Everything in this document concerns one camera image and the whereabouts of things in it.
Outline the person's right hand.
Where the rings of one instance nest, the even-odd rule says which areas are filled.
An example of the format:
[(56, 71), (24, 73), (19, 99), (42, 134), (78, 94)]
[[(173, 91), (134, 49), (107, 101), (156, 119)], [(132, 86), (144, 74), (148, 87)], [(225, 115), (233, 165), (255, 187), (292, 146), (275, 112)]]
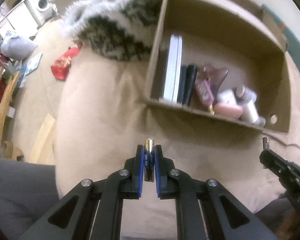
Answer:
[(288, 214), (275, 232), (277, 239), (300, 239), (300, 214)]

